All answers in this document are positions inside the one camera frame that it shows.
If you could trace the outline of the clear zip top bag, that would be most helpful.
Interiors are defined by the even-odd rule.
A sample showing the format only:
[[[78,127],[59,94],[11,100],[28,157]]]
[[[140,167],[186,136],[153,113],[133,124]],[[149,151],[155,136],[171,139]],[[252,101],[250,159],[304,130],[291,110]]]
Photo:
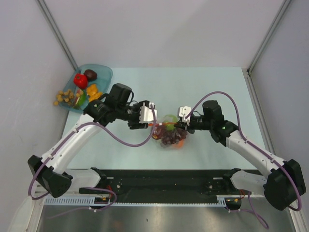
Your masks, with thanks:
[[[165,115],[156,121],[155,130],[152,133],[152,139],[165,149],[180,149],[189,137],[188,132],[174,127],[178,122],[175,115]]]

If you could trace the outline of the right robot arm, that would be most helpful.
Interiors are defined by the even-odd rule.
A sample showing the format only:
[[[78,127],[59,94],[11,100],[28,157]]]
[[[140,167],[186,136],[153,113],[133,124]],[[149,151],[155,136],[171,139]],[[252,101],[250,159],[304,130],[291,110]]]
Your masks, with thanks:
[[[195,131],[209,131],[212,139],[237,152],[251,163],[259,174],[233,169],[226,174],[223,189],[234,194],[243,189],[261,195],[277,210],[290,207],[306,193],[306,185],[300,164],[291,159],[286,161],[251,142],[240,130],[240,126],[224,118],[217,101],[202,104],[203,114],[195,116],[189,106],[178,110],[180,120],[177,128],[193,134]]]

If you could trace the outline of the green apple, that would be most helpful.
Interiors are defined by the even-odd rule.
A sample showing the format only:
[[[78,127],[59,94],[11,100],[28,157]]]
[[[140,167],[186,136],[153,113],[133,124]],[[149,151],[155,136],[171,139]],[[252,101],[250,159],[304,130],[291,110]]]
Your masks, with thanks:
[[[174,124],[178,122],[178,118],[175,115],[165,115],[162,118],[162,124],[166,127],[166,130],[174,130]]]

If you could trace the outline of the purple grape bunch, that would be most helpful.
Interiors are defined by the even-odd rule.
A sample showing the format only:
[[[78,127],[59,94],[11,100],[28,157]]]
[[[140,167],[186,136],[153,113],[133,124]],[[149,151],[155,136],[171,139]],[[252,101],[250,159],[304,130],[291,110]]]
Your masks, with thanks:
[[[188,132],[175,128],[174,130],[166,130],[164,125],[158,126],[153,132],[153,139],[158,140],[162,146],[171,146],[181,140],[185,140]]]

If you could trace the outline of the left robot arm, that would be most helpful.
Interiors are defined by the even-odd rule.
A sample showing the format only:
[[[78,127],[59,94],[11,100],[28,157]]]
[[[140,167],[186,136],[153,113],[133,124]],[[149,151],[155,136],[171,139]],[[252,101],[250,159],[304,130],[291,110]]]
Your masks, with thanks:
[[[155,104],[150,101],[133,103],[133,97],[134,93],[130,87],[120,83],[114,84],[109,93],[88,103],[76,124],[55,146],[40,157],[31,156],[28,166],[33,178],[28,195],[32,195],[35,182],[54,198],[62,196],[68,190],[82,188],[91,188],[96,193],[102,193],[107,187],[107,182],[98,170],[69,170],[67,167],[82,147],[101,130],[129,147],[142,146],[151,139],[148,136],[139,144],[129,144],[107,129],[107,125],[117,119],[126,121],[131,130],[146,129],[149,124],[156,123]]]

